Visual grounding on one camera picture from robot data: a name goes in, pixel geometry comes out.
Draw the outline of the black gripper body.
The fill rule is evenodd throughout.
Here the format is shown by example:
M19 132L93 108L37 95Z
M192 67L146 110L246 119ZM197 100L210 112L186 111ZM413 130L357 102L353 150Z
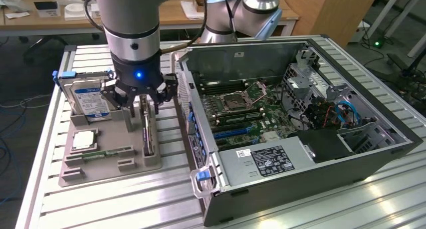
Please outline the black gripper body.
M156 89L162 83L160 54L154 53L141 61L128 61L110 54L116 73L116 86L125 92L146 93L146 87Z

